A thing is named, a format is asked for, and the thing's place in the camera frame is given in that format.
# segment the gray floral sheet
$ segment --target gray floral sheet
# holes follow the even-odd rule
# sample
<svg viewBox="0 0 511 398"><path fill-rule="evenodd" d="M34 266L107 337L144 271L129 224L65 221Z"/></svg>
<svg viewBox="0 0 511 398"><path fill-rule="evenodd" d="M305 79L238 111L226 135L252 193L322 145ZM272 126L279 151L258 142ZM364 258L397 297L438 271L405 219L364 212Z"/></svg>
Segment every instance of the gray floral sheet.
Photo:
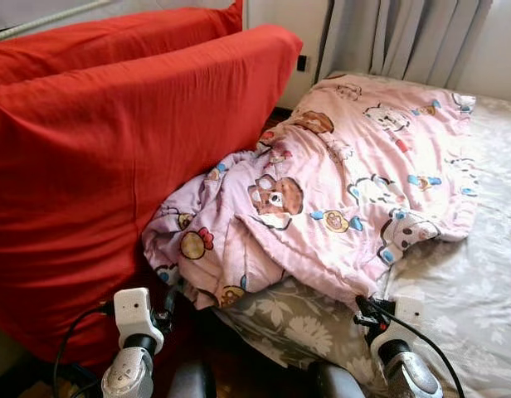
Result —
<svg viewBox="0 0 511 398"><path fill-rule="evenodd" d="M412 246L380 281L379 296L406 295L425 304L421 330L451 360L468 397L511 397L511 103L478 98L472 118L481 185L470 237ZM255 349L306 368L323 358L348 369L368 395L387 396L363 330L352 312L295 279L248 294L217 315ZM419 352L456 392L441 359L421 340Z"/></svg>

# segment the pink blanket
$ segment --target pink blanket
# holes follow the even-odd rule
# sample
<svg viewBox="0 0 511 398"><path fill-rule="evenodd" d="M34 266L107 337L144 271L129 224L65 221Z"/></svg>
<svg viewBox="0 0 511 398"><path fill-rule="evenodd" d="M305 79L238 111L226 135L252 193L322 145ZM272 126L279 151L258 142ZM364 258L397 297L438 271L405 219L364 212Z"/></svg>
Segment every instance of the pink blanket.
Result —
<svg viewBox="0 0 511 398"><path fill-rule="evenodd" d="M355 308L408 247L465 238L475 99L343 75L317 84L255 152L233 153L160 207L143 233L160 278L197 308L292 274Z"/></svg>

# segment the mattress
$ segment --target mattress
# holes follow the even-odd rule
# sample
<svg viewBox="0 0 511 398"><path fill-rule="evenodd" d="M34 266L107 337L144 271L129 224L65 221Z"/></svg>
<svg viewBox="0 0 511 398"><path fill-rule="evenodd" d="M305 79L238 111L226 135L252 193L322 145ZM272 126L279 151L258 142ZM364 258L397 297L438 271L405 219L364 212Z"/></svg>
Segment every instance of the mattress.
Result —
<svg viewBox="0 0 511 398"><path fill-rule="evenodd" d="M469 238L411 247L382 276L377 296L424 303L420 330L450 359L466 396L511 397L511 103L479 97L471 130L481 193ZM352 311L294 278L216 312L283 366L324 359L348 369L370 396L387 396ZM456 396L441 359L419 339L414 350L445 396Z"/></svg>

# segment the red couch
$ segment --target red couch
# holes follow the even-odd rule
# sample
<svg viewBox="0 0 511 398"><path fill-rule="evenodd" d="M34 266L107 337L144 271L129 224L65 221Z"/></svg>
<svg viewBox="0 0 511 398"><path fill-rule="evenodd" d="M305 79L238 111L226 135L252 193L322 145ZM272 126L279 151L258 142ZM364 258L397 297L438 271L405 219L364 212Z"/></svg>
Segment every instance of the red couch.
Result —
<svg viewBox="0 0 511 398"><path fill-rule="evenodd" d="M255 144L295 65L301 42L286 30L234 33L239 7L184 12L200 13L180 18L189 39L151 29L178 20L156 12L0 44L0 327L44 360L80 313L154 286L139 246L149 218ZM65 362L102 371L116 350L113 320L93 316Z"/></svg>

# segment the curtain fold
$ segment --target curtain fold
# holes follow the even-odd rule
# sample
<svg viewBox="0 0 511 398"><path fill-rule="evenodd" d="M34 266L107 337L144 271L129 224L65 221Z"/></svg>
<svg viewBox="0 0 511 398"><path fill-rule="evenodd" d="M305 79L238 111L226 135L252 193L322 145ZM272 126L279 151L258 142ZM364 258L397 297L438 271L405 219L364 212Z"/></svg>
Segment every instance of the curtain fold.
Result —
<svg viewBox="0 0 511 398"><path fill-rule="evenodd" d="M493 0L342 0L326 65L454 87Z"/></svg>

